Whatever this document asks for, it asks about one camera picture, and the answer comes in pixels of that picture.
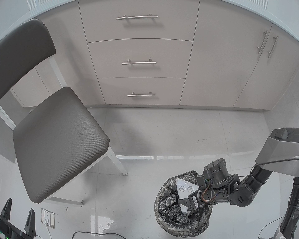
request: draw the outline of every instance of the black trash bag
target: black trash bag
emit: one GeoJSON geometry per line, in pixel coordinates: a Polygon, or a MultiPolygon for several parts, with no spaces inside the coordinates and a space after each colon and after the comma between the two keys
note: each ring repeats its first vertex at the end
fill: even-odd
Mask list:
{"type": "Polygon", "coordinates": [[[178,203],[176,179],[180,178],[197,184],[198,173],[190,171],[168,179],[160,189],[155,200],[155,215],[158,224],[169,234],[176,237],[195,237],[209,226],[212,205],[202,204],[196,210],[191,206],[188,212],[182,212],[178,203]]]}

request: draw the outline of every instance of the gray chair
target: gray chair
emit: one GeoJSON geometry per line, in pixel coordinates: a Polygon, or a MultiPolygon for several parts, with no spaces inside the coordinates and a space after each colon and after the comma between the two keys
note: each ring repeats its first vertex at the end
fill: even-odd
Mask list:
{"type": "Polygon", "coordinates": [[[16,159],[30,200],[82,206],[82,202],[53,195],[105,156],[123,175],[127,172],[109,146],[110,139],[66,87],[55,53],[46,26],[37,19],[23,23],[0,40],[0,99],[46,58],[62,85],[17,126],[1,107],[0,116],[13,130],[16,159]]]}

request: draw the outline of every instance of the drawer handle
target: drawer handle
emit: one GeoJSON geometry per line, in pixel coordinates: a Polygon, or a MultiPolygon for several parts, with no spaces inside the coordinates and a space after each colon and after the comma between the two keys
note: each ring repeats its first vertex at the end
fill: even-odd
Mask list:
{"type": "Polygon", "coordinates": [[[153,16],[150,14],[149,16],[127,16],[124,15],[123,17],[117,17],[116,20],[129,20],[129,19],[145,19],[145,18],[158,18],[159,16],[153,16]]]}
{"type": "Polygon", "coordinates": [[[140,96],[156,96],[156,94],[153,94],[151,91],[149,94],[135,94],[134,91],[132,91],[131,95],[128,95],[128,97],[140,97],[140,96]]]}
{"type": "Polygon", "coordinates": [[[278,36],[276,36],[276,38],[275,37],[273,37],[273,38],[274,38],[275,42],[273,44],[273,47],[272,47],[271,51],[268,51],[268,53],[269,53],[268,58],[270,58],[273,54],[274,48],[276,47],[276,43],[277,43],[277,40],[278,40],[278,36]]]}
{"type": "Polygon", "coordinates": [[[264,37],[264,39],[263,39],[263,42],[262,42],[262,44],[261,44],[260,47],[257,47],[257,48],[259,49],[258,55],[260,55],[260,54],[263,52],[263,50],[264,50],[264,47],[265,47],[265,45],[266,45],[266,41],[267,41],[268,36],[269,36],[269,32],[266,31],[266,33],[263,32],[263,34],[265,35],[265,37],[264,37]]]}
{"type": "Polygon", "coordinates": [[[153,62],[152,59],[149,59],[148,62],[132,62],[130,59],[128,59],[127,62],[122,62],[123,65],[144,65],[144,64],[150,64],[154,65],[157,64],[157,62],[153,62]]]}

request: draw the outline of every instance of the white chair frame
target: white chair frame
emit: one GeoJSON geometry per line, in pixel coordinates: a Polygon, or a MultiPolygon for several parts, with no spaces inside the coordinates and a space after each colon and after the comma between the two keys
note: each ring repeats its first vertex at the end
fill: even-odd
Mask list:
{"type": "MultiPolygon", "coordinates": [[[[61,84],[61,87],[67,87],[67,84],[61,74],[61,71],[56,63],[56,60],[54,58],[54,56],[51,56],[48,58],[50,65],[59,81],[59,83],[61,84]]],[[[16,124],[11,120],[11,118],[5,113],[4,109],[0,106],[0,117],[4,120],[4,122],[12,129],[14,130],[14,128],[16,127],[16,124]]],[[[85,173],[87,170],[89,170],[91,167],[93,167],[94,165],[96,165],[98,162],[100,162],[103,158],[105,158],[106,156],[108,156],[111,161],[115,164],[115,166],[119,169],[119,171],[123,174],[126,175],[128,172],[126,171],[126,169],[124,168],[124,166],[122,165],[122,163],[119,161],[119,159],[116,157],[115,153],[113,152],[113,150],[111,149],[111,147],[109,146],[108,151],[99,159],[97,159],[94,163],[92,163],[90,166],[88,166],[85,170],[83,170],[80,174],[78,174],[76,177],[74,177],[71,181],[69,181],[67,184],[65,184],[62,188],[60,188],[57,192],[59,192],[60,190],[62,190],[65,186],[67,186],[69,183],[71,183],[73,180],[75,180],[77,177],[79,177],[80,175],[82,175],[83,173],[85,173]]],[[[58,198],[58,197],[54,197],[54,195],[57,193],[55,192],[54,194],[52,194],[51,196],[47,197],[45,200],[43,200],[43,202],[46,203],[53,203],[53,204],[60,204],[60,205],[65,205],[65,206],[74,206],[74,207],[82,207],[83,206],[83,202],[77,202],[77,201],[72,201],[72,200],[66,200],[66,199],[62,199],[62,198],[58,198]]]]}

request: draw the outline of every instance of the countertop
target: countertop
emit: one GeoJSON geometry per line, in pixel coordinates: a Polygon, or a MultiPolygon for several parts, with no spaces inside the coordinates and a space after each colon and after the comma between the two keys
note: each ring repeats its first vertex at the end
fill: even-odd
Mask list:
{"type": "MultiPolygon", "coordinates": [[[[52,8],[76,0],[28,0],[28,4],[2,0],[0,3],[0,39],[19,24],[36,17],[52,8]]],[[[298,0],[222,0],[254,12],[278,25],[299,41],[299,1],[298,0]]]]}

